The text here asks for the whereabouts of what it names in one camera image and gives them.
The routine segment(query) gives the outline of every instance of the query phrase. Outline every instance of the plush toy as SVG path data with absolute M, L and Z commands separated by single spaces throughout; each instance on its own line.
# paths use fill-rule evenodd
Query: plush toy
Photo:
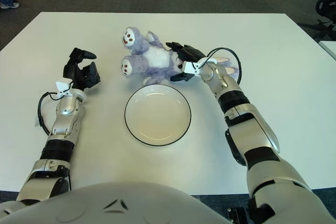
M 121 71 L 124 76 L 135 73 L 144 75 L 143 84 L 161 83 L 165 78 L 182 73 L 183 64 L 173 50 L 167 50 L 157 35 L 149 31 L 146 36 L 141 35 L 135 27 L 128 27 L 122 36 L 122 43 L 131 52 L 121 62 Z M 217 63 L 223 64 L 227 73 L 237 80 L 238 69 L 232 66 L 227 58 L 217 58 Z

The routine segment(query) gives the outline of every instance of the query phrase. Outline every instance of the black chair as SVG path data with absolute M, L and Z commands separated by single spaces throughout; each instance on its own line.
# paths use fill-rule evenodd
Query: black chair
M 319 23 L 317 25 L 302 23 L 298 23 L 298 25 L 319 31 L 317 35 L 313 36 L 313 39 L 322 39 L 328 35 L 332 40 L 336 40 L 336 32 L 333 30 L 336 23 L 336 0 L 318 0 L 315 8 L 319 15 L 330 19 L 329 22 L 332 23 L 330 25 L 325 25 L 329 22 L 322 22 L 318 19 Z

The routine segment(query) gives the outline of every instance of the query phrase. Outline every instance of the stuffed animal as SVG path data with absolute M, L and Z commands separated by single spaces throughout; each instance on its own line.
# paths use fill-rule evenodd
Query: stuffed animal
M 151 85 L 182 73 L 179 68 L 182 61 L 177 53 L 165 49 L 157 35 L 151 31 L 145 37 L 137 28 L 128 27 L 122 37 L 122 42 L 125 48 L 131 51 L 131 55 L 122 60 L 123 75 L 142 73 L 145 76 L 143 84 Z

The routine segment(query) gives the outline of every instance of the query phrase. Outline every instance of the white table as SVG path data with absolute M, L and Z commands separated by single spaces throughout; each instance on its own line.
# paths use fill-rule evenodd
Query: white table
M 319 44 L 336 60 L 336 41 L 320 41 Z
M 286 15 L 40 13 L 0 52 L 0 190 L 19 191 L 39 159 L 46 135 L 34 126 L 38 99 L 55 90 L 78 47 L 97 55 L 101 83 L 86 90 L 71 160 L 73 188 L 131 180 L 191 195 L 247 193 L 246 169 L 232 158 L 223 114 L 200 79 L 170 83 L 192 110 L 190 129 L 178 142 L 150 147 L 128 132 L 124 108 L 141 83 L 120 72 L 129 53 L 121 36 L 129 25 L 205 53 L 219 46 L 235 50 L 241 87 L 277 134 L 282 157 L 311 188 L 336 186 L 330 167 L 336 164 L 336 62 Z M 55 106 L 50 99 L 43 105 L 49 128 Z

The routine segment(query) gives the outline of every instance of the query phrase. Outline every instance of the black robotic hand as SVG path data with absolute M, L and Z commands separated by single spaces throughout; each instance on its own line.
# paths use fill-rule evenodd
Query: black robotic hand
M 84 59 L 96 59 L 97 56 L 91 52 L 74 48 L 70 54 L 70 60 L 64 66 L 63 77 L 69 78 L 73 81 L 72 88 L 84 90 L 85 88 L 91 88 L 100 82 L 100 76 L 98 74 L 96 64 L 91 62 L 90 65 L 79 69 L 78 63 L 81 63 Z
M 182 46 L 177 42 L 167 42 L 166 45 L 174 52 L 177 52 L 178 58 L 182 61 L 198 62 L 200 59 L 206 57 L 201 51 L 188 45 Z M 193 76 L 191 73 L 179 73 L 171 76 L 170 81 L 189 81 Z

